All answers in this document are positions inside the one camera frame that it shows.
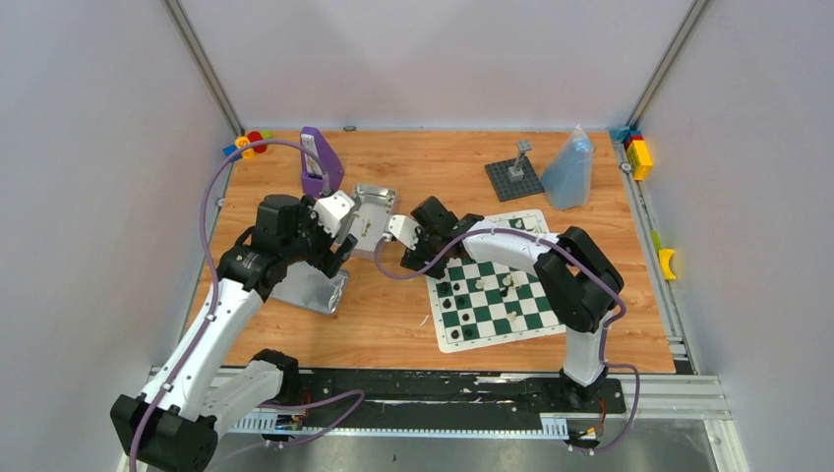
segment yellow lego brick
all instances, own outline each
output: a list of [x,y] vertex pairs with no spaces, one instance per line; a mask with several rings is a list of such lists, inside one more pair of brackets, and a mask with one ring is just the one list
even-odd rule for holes
[[643,140],[634,140],[625,151],[628,156],[628,162],[634,169],[634,180],[643,180],[649,175],[652,168],[651,155],[649,155],[649,148]]
[[[235,146],[237,146],[237,148],[242,148],[243,146],[247,145],[248,143],[249,143],[249,138],[247,138],[245,136],[241,136],[240,138],[235,140]],[[255,156],[255,150],[254,149],[246,149],[242,152],[242,154],[243,154],[244,159],[251,159],[252,157]]]
[[663,270],[663,278],[667,280],[678,279],[678,276],[672,272],[672,256],[674,255],[674,249],[661,249],[657,252],[657,256],[660,258],[660,269]]

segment white wall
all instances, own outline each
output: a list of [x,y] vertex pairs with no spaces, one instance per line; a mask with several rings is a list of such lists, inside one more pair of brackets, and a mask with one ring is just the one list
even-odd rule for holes
[[0,5],[0,470],[115,470],[231,134],[159,1]]
[[249,127],[621,125],[690,0],[183,0]]
[[651,204],[751,470],[830,470],[834,5],[705,15],[641,127]]

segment wooden table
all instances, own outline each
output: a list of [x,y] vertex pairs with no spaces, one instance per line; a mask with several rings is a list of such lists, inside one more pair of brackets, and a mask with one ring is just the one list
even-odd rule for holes
[[[297,131],[273,135],[298,140]],[[566,140],[565,133],[357,131],[325,136],[345,166],[342,190],[349,194],[357,183],[396,189],[400,213],[409,213],[434,195],[458,216],[539,208],[551,231],[570,225],[584,228],[625,280],[628,313],[612,327],[609,359],[633,363],[645,372],[674,371],[607,134],[591,135],[596,150],[590,202],[567,211],[553,209],[543,194],[499,203],[484,170],[489,162],[515,157],[515,142],[528,139],[534,147],[530,159],[541,175]],[[270,147],[236,164],[211,242],[215,258],[254,224],[265,195],[301,196],[299,169],[299,152],[287,147]],[[389,269],[405,272],[398,266],[402,250],[401,245],[387,245],[384,262]],[[269,300],[244,328],[226,363],[247,364],[253,354],[271,348],[308,367],[555,371],[562,366],[563,334],[444,354],[431,321],[420,326],[431,313],[425,279],[391,280],[373,262],[360,259],[348,261],[344,268],[350,271],[350,280],[336,316]],[[204,270],[197,300],[205,299],[208,287]]]

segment chess board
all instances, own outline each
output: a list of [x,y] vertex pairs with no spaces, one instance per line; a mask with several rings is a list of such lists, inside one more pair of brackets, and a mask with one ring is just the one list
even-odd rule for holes
[[[499,226],[547,232],[541,210],[487,216]],[[453,259],[443,279],[426,277],[442,352],[565,332],[538,278],[506,265]]]

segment robotic arm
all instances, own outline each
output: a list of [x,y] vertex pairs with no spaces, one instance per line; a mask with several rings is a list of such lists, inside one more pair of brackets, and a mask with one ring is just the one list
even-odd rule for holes
[[[211,392],[209,386],[243,326],[286,277],[290,265],[305,262],[333,277],[347,261],[355,237],[348,236],[335,252],[330,246],[354,206],[344,192],[317,201],[270,195],[261,202],[255,226],[220,258],[214,313],[209,313],[210,293],[159,373],[137,397],[120,395],[113,404],[110,418],[126,453],[150,407],[149,398],[161,387],[167,393],[142,433],[139,459],[170,471],[203,470],[219,438],[240,418],[276,396],[295,394],[298,361],[268,349],[227,383]],[[195,345],[192,341],[201,330]],[[181,362],[178,376],[167,383],[170,371]]]
[[[232,380],[211,391],[209,386],[243,326],[286,277],[290,265],[305,262],[333,277],[347,261],[356,245],[354,236],[347,236],[335,252],[330,247],[339,230],[350,223],[354,208],[343,192],[317,201],[309,196],[299,200],[272,195],[261,202],[255,226],[220,258],[214,313],[209,313],[210,293],[159,373],[139,395],[120,395],[113,404],[110,417],[126,453],[140,433],[142,462],[166,471],[200,472],[209,464],[219,438],[240,418],[267,400],[291,399],[298,390],[298,361],[268,349]],[[458,219],[434,197],[411,214],[414,219],[396,215],[388,222],[388,232],[406,246],[402,266],[441,278],[447,260],[461,257],[515,267],[539,278],[551,307],[567,327],[563,374],[571,380],[568,398],[577,407],[593,401],[607,375],[599,358],[601,326],[611,316],[614,300],[584,274],[571,273],[557,251],[540,244],[558,244],[619,293],[623,279],[590,237],[571,227],[559,235],[527,241],[495,232],[495,224],[483,216],[466,214]],[[427,266],[457,238],[437,263]],[[197,337],[200,342],[192,342]],[[176,369],[178,375],[168,383]],[[149,399],[160,388],[166,393],[139,432],[152,405]]]
[[592,401],[608,373],[599,354],[601,326],[613,314],[615,302],[583,273],[574,275],[557,251],[541,244],[548,241],[564,248],[620,293],[623,278],[590,236],[574,226],[562,234],[539,235],[535,241],[495,233],[495,223],[471,213],[458,219],[435,197],[417,206],[411,215],[414,220],[396,215],[388,224],[388,232],[406,246],[400,261],[403,267],[425,268],[446,245],[460,238],[443,259],[425,270],[427,275],[442,278],[448,259],[468,258],[514,267],[539,278],[548,302],[566,325],[567,356],[562,373],[572,381],[568,392],[571,402],[578,406]]

